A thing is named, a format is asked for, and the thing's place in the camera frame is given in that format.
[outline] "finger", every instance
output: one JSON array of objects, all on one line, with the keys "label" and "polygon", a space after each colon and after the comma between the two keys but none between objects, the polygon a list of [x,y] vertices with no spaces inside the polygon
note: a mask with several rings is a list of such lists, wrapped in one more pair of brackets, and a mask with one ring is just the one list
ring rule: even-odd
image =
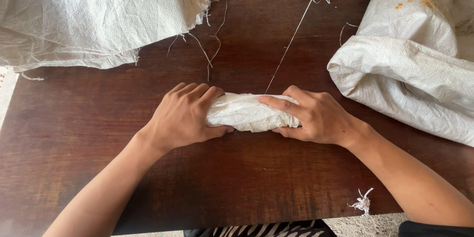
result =
[{"label": "finger", "polygon": [[290,87],[288,87],[288,89],[286,89],[281,95],[290,96],[291,98],[295,99],[300,103],[311,98],[307,93],[305,93],[295,85],[291,85]]},{"label": "finger", "polygon": [[216,86],[212,86],[211,88],[209,88],[209,90],[207,90],[207,92],[205,92],[205,94],[201,97],[201,104],[204,106],[204,107],[207,107],[209,108],[210,105],[216,100],[217,97],[221,96],[221,95],[224,95],[224,90],[219,88],[219,87],[216,87]]},{"label": "finger", "polygon": [[234,132],[234,128],[231,126],[219,126],[219,127],[208,127],[205,133],[206,140],[222,137],[226,133]]},{"label": "finger", "polygon": [[173,92],[177,92],[179,90],[181,90],[182,88],[186,87],[186,83],[184,82],[181,82],[180,84],[176,85],[176,87],[174,87],[172,90],[170,90],[169,92],[170,93],[173,93]]},{"label": "finger", "polygon": [[258,100],[263,104],[269,105],[275,109],[292,114],[295,117],[298,117],[299,114],[302,112],[302,107],[285,99],[275,98],[270,95],[260,95],[258,97]]},{"label": "finger", "polygon": [[293,138],[298,139],[301,141],[306,141],[308,139],[308,135],[303,128],[290,128],[290,127],[281,127],[272,129],[273,132],[280,133],[285,138]]},{"label": "finger", "polygon": [[190,94],[192,94],[193,97],[201,98],[205,94],[205,92],[207,92],[207,90],[209,90],[209,85],[207,85],[206,83],[202,83],[197,86],[192,92],[190,92]]},{"label": "finger", "polygon": [[182,88],[181,90],[178,91],[180,94],[188,94],[192,92],[198,85],[196,83],[191,83],[186,85],[186,87]]}]

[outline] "hand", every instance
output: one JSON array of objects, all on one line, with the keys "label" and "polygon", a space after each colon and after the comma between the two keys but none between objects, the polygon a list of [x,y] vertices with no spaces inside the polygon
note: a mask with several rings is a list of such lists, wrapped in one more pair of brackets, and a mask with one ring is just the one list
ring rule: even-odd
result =
[{"label": "hand", "polygon": [[205,124],[211,104],[223,94],[223,89],[209,88],[204,83],[180,83],[163,97],[150,122],[138,134],[152,148],[168,152],[233,132],[231,126],[210,128]]},{"label": "hand", "polygon": [[298,128],[281,127],[272,131],[284,137],[315,143],[334,143],[348,148],[369,125],[347,113],[328,93],[312,93],[290,86],[282,95],[293,97],[299,105],[262,95],[258,100],[292,114],[301,121]]}]

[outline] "forearm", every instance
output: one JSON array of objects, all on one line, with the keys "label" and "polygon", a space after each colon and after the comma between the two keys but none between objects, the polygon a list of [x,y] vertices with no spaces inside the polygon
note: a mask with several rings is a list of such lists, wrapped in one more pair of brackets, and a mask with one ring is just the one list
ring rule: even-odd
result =
[{"label": "forearm", "polygon": [[136,135],[66,206],[44,237],[110,236],[139,181],[164,153]]},{"label": "forearm", "polygon": [[474,205],[432,169],[365,125],[349,145],[414,222],[474,227]]}]

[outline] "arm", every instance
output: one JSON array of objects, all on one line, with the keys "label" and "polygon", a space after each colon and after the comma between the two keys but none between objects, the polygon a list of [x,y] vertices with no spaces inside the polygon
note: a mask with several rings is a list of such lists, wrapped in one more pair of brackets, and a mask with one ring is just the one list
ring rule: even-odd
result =
[{"label": "arm", "polygon": [[148,169],[171,149],[233,132],[209,128],[210,105],[224,94],[207,84],[181,83],[167,93],[153,118],[64,208],[43,237],[110,236],[133,191]]},{"label": "arm", "polygon": [[302,127],[276,128],[284,137],[341,145],[357,156],[387,187],[410,220],[474,227],[474,205],[429,167],[390,143],[370,125],[347,113],[328,93],[289,87],[283,95],[259,100],[297,117]]}]

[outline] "wood grain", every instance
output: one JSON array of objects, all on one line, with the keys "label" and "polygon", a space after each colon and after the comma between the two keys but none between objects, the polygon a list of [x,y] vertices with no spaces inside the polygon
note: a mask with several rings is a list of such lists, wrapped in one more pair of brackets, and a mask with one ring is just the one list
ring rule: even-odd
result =
[{"label": "wood grain", "polygon": [[[370,0],[312,4],[270,86],[326,91],[349,113],[446,178],[473,200],[474,150],[418,131],[352,100],[326,65],[346,22],[358,25]],[[210,85],[262,94],[308,0],[229,0],[222,47]],[[192,33],[208,54],[224,15],[214,2],[211,27]],[[355,34],[346,27],[342,41]],[[19,78],[0,132],[0,235],[40,236],[66,204],[151,118],[179,82],[206,82],[207,61],[194,38],[145,46],[138,65],[108,70],[42,67]],[[115,234],[355,216],[357,190],[370,193],[371,213],[400,212],[394,198],[358,159],[336,145],[285,139],[273,132],[230,133],[174,149],[147,173]]]}]

